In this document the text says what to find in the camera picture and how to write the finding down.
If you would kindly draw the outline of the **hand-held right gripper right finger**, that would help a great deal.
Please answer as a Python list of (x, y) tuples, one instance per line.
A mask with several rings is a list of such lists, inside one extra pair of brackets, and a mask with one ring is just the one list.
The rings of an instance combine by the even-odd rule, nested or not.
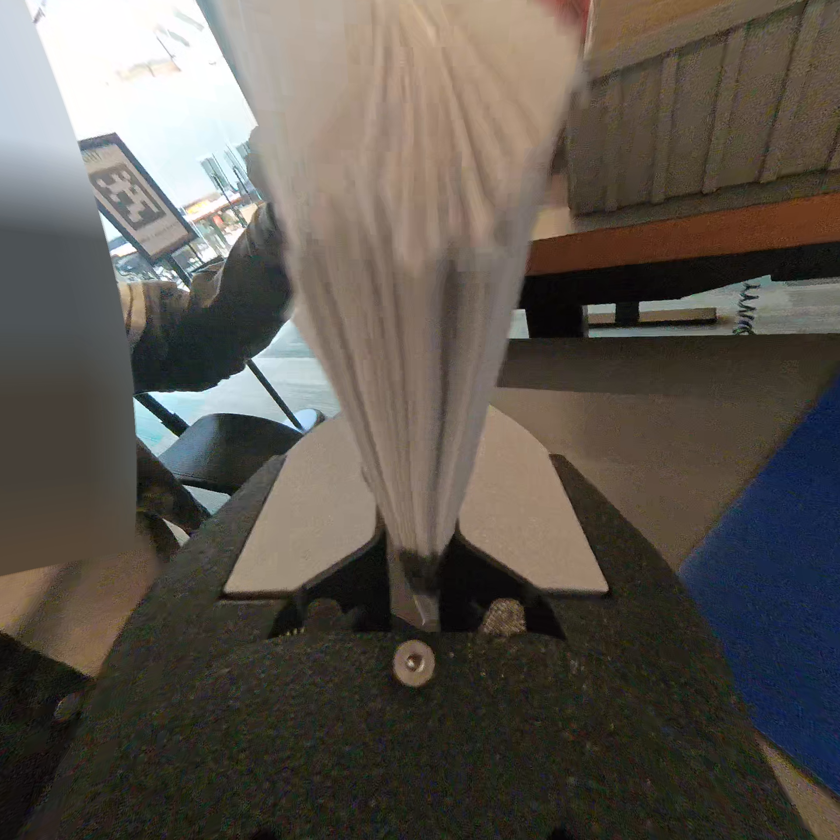
[(540, 592), (608, 593), (549, 450), (494, 406), (487, 409), (456, 535)]

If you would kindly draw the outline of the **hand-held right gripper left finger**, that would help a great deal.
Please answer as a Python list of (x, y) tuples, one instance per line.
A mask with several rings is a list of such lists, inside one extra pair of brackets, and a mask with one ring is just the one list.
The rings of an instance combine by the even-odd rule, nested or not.
[(224, 596), (296, 595), (375, 545), (381, 531), (360, 452), (337, 415), (288, 451)]

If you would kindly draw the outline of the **white paperback book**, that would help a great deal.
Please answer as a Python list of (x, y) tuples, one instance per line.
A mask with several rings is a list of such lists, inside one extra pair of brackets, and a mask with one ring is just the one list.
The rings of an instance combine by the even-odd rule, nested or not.
[(529, 1), (201, 2), (259, 126), (303, 333), (429, 579), (506, 352), (581, 26)]

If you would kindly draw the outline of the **person's left forearm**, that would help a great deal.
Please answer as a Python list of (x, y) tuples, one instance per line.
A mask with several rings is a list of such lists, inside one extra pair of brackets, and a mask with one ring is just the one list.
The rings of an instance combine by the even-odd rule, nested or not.
[(201, 392), (265, 350), (291, 317), (282, 226), (258, 206), (224, 259), (188, 289), (168, 280), (118, 281), (133, 392)]

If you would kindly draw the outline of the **black chair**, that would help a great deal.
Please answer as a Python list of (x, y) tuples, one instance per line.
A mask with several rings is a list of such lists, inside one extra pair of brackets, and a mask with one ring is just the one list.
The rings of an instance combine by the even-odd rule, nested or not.
[(322, 412), (295, 413), (299, 426), (261, 416), (215, 413), (188, 424), (150, 394), (135, 401), (175, 435), (174, 443), (157, 459), (183, 485), (235, 494), (266, 462), (285, 455), (325, 420)]

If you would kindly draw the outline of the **blue folder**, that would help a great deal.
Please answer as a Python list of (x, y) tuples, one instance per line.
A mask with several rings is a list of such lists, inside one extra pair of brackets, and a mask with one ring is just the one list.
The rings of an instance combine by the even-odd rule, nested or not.
[(753, 725), (839, 793), (839, 384), (679, 577), (721, 643)]

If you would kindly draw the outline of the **wood-edged table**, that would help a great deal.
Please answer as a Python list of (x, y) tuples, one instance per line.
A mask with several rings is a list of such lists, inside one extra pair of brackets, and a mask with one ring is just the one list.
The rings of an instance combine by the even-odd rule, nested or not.
[(737, 331), (749, 333), (758, 279), (838, 277), (838, 242), (837, 191), (582, 231), (552, 207), (532, 236), (518, 308), (531, 339), (583, 338), (591, 326), (700, 326), (717, 313), (640, 307), (744, 283)]

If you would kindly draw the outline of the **black floor sign stand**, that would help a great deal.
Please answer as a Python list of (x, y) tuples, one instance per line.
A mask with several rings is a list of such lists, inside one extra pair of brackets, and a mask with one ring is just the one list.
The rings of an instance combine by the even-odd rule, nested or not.
[[(176, 250), (193, 242), (196, 234), (186, 217), (117, 134), (80, 141), (79, 147), (101, 215), (138, 254), (155, 263), (171, 259)], [(188, 289), (193, 275), (188, 276), (176, 262), (172, 267), (182, 279), (181, 284), (176, 284)], [(294, 413), (256, 367), (254, 358), (247, 361), (243, 371), (250, 370), (292, 425), (299, 426)]]

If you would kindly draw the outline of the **grey ribbed plastic crate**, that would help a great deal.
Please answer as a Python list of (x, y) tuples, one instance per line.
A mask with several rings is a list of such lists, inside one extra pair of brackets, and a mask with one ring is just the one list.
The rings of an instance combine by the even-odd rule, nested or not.
[(570, 210), (593, 226), (838, 192), (838, 2), (586, 70), (564, 157)]

